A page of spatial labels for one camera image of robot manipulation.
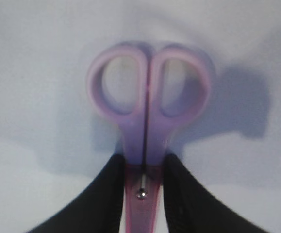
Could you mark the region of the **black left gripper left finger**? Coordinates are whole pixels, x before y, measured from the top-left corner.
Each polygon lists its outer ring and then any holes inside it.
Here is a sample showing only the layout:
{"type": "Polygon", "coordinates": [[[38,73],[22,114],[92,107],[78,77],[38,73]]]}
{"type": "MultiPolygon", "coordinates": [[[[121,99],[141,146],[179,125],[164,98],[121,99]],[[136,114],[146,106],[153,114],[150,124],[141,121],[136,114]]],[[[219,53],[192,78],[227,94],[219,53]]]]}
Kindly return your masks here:
{"type": "Polygon", "coordinates": [[[30,233],[117,233],[124,197],[125,159],[114,154],[71,203],[30,233]]]}

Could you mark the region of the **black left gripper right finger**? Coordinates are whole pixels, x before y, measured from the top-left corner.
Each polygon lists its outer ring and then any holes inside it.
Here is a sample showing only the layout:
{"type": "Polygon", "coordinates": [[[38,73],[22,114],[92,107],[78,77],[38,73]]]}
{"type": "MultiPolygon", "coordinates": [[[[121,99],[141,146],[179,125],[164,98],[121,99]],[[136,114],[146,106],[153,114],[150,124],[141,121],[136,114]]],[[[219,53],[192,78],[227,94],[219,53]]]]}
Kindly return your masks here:
{"type": "Polygon", "coordinates": [[[215,198],[176,155],[167,155],[163,166],[164,208],[170,233],[265,232],[215,198]]]}

